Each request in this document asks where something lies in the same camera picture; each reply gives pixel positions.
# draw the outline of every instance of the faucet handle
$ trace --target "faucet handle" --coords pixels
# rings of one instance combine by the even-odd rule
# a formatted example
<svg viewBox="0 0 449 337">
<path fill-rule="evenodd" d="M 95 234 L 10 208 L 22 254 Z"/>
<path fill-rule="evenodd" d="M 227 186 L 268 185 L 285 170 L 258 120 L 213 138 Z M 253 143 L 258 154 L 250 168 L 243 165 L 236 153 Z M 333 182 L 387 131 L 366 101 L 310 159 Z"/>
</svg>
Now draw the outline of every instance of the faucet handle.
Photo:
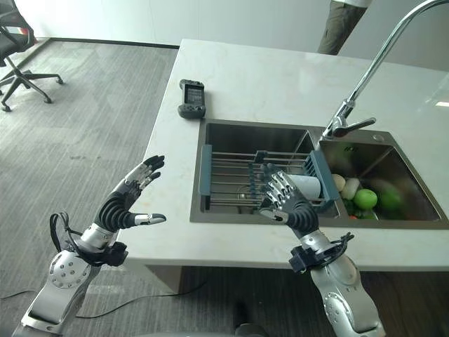
<svg viewBox="0 0 449 337">
<path fill-rule="evenodd" d="M 371 117 L 365 119 L 364 121 L 347 125 L 346 119 L 344 117 L 334 117 L 332 122 L 332 134 L 335 137 L 343 137 L 351 131 L 354 131 L 358 128 L 364 128 L 365 126 L 374 124 L 375 122 L 376 118 Z"/>
</svg>

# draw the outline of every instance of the kitchen island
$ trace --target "kitchen island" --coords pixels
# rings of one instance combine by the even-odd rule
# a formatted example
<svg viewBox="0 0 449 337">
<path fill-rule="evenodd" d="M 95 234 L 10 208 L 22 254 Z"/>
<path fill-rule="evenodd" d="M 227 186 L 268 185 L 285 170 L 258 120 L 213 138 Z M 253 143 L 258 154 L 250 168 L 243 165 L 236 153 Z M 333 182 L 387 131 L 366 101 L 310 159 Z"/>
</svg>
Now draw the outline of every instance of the kitchen island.
<svg viewBox="0 0 449 337">
<path fill-rule="evenodd" d="M 201 81 L 206 118 L 325 126 L 369 62 L 315 53 L 183 40 L 144 158 L 166 156 L 162 176 L 131 211 L 162 213 L 165 223 L 120 231 L 125 266 L 176 292 L 183 265 L 290 268 L 298 240 L 282 225 L 190 222 L 199 122 L 179 117 L 181 79 Z M 348 122 L 376 117 L 449 214 L 449 75 L 385 63 Z M 347 249 L 361 270 L 449 270 L 447 230 L 321 227 L 329 239 L 350 230 Z"/>
</svg>

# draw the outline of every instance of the dish rack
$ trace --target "dish rack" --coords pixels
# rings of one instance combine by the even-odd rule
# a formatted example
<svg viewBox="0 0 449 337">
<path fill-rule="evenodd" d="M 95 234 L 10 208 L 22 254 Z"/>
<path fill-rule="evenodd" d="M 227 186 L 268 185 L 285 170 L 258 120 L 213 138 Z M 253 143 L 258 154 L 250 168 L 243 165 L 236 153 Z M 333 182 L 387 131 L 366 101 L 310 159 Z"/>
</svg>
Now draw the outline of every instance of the dish rack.
<svg viewBox="0 0 449 337">
<path fill-rule="evenodd" d="M 264 183 L 258 178 L 261 164 L 274 164 L 287 174 L 312 176 L 321 184 L 319 198 L 309 199 L 320 213 L 340 198 L 321 151 L 310 153 L 218 152 L 212 145 L 201 148 L 199 193 L 204 211 L 236 208 L 237 213 L 254 213 L 264 200 Z"/>
</svg>

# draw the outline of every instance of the white cup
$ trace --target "white cup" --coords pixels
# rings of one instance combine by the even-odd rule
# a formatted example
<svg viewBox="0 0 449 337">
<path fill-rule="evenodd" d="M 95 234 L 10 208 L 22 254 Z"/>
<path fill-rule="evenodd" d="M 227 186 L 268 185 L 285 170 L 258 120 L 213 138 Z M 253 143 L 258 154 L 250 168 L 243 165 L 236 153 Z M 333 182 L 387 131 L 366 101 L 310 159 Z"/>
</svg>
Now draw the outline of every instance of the white cup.
<svg viewBox="0 0 449 337">
<path fill-rule="evenodd" d="M 311 176 L 300 176 L 298 174 L 287 175 L 308 199 L 317 199 L 321 194 L 320 180 Z"/>
</svg>

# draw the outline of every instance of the khaki pants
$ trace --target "khaki pants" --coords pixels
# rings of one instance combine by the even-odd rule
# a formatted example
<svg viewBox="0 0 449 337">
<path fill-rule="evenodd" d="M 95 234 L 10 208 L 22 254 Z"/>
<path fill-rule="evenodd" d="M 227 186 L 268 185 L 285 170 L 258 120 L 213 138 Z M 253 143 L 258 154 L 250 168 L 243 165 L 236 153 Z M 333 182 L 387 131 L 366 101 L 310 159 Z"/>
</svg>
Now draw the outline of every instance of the khaki pants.
<svg viewBox="0 0 449 337">
<path fill-rule="evenodd" d="M 365 12 L 366 8 L 331 1 L 326 29 L 318 52 L 337 55 Z"/>
</svg>

